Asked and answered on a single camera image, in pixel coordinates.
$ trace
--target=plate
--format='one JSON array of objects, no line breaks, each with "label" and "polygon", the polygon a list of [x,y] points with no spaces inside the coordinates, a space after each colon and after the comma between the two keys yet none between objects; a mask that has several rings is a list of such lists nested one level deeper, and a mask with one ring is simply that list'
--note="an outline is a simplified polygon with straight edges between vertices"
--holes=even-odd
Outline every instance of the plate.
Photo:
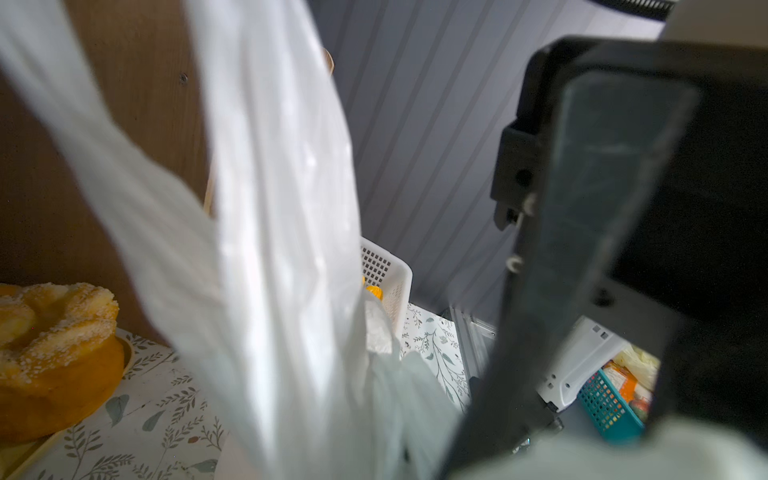
[{"label": "plate", "polygon": [[[123,346],[125,358],[123,375],[125,375],[134,364],[134,347],[126,339],[122,339],[119,336],[115,338]],[[61,430],[33,442],[17,445],[0,445],[0,480],[16,480],[20,478],[23,471],[41,458],[58,441],[63,433],[64,430]]]}]

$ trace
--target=food package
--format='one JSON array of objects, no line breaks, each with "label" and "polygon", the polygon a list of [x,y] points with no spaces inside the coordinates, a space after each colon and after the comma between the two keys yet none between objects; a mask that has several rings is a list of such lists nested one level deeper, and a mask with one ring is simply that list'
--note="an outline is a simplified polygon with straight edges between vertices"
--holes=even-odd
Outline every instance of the food package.
[{"label": "food package", "polygon": [[661,362],[655,356],[634,345],[629,345],[614,357],[614,362],[632,372],[632,375],[646,389],[651,392],[656,389],[656,377],[659,375]]},{"label": "food package", "polygon": [[653,393],[642,386],[628,369],[611,360],[603,366],[603,373],[611,381],[619,396],[629,404],[632,411],[645,422]]}]

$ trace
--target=white plastic basket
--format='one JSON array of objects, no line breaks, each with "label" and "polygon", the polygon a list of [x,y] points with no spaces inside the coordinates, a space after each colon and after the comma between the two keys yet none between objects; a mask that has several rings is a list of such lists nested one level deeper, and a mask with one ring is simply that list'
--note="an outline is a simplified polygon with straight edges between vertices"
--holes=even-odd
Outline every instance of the white plastic basket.
[{"label": "white plastic basket", "polygon": [[373,285],[382,289],[382,305],[392,319],[392,331],[397,340],[402,335],[402,326],[406,322],[406,309],[411,296],[413,272],[407,263],[370,240],[360,238],[362,250],[362,274],[366,286]]}]

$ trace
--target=bread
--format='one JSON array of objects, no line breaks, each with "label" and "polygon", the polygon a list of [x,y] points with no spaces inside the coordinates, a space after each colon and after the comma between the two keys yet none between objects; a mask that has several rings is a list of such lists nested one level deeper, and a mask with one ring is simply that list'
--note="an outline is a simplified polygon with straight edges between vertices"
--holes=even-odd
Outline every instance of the bread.
[{"label": "bread", "polygon": [[118,310],[88,283],[0,286],[0,441],[65,429],[110,397],[124,362]]}]

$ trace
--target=basket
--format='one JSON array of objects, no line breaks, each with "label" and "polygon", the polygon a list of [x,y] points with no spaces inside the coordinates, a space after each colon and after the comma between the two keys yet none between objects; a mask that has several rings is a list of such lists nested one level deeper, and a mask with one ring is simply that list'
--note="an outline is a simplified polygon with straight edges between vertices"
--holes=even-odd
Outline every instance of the basket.
[{"label": "basket", "polygon": [[578,398],[608,443],[632,443],[640,437],[645,428],[602,370],[598,370],[587,380],[579,390]]},{"label": "basket", "polygon": [[373,285],[382,289],[382,306],[392,320],[395,338],[400,340],[411,296],[411,267],[370,240],[360,238],[360,246],[366,286]]}]

